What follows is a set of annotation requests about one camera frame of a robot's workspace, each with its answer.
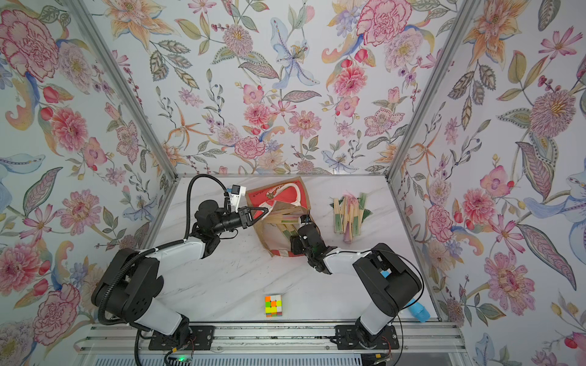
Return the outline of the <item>red burlap tote bag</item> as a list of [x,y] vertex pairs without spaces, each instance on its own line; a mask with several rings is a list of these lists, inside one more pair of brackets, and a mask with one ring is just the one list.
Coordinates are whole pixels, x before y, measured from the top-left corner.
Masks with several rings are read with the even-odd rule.
[[291,238],[298,234],[301,216],[310,213],[311,202],[301,178],[279,181],[246,193],[247,204],[265,208],[268,214],[253,226],[270,256],[294,257]]

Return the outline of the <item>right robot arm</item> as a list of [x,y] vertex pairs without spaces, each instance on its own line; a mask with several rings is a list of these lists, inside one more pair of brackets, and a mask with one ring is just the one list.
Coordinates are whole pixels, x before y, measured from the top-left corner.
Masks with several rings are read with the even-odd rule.
[[356,321],[354,333],[368,346],[424,291],[417,267],[384,243],[362,252],[328,246],[313,222],[302,224],[290,243],[291,252],[305,256],[314,270],[360,279],[371,302]]

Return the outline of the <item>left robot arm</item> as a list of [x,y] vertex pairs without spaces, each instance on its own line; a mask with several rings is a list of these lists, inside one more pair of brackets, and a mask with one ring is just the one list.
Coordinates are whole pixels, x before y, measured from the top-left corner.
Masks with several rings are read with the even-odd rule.
[[266,207],[231,211],[219,207],[216,201],[203,201],[185,238],[143,251],[118,251],[92,293],[99,323],[129,324],[139,330],[186,338],[190,334],[189,318],[157,299],[166,285],[172,284],[164,275],[209,257],[221,243],[222,233],[252,227],[268,213]]

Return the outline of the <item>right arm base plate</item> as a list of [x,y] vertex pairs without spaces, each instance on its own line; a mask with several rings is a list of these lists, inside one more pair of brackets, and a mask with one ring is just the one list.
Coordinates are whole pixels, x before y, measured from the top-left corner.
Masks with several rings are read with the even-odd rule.
[[377,334],[371,334],[360,324],[338,325],[334,327],[333,342],[339,350],[383,350],[400,349],[399,339],[394,326],[385,326]]

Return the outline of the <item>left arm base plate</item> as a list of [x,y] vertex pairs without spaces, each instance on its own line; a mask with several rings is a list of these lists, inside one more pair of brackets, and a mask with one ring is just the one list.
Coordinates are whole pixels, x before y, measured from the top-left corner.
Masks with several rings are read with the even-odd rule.
[[209,351],[212,348],[215,327],[206,325],[180,326],[170,335],[154,332],[148,349],[150,351]]

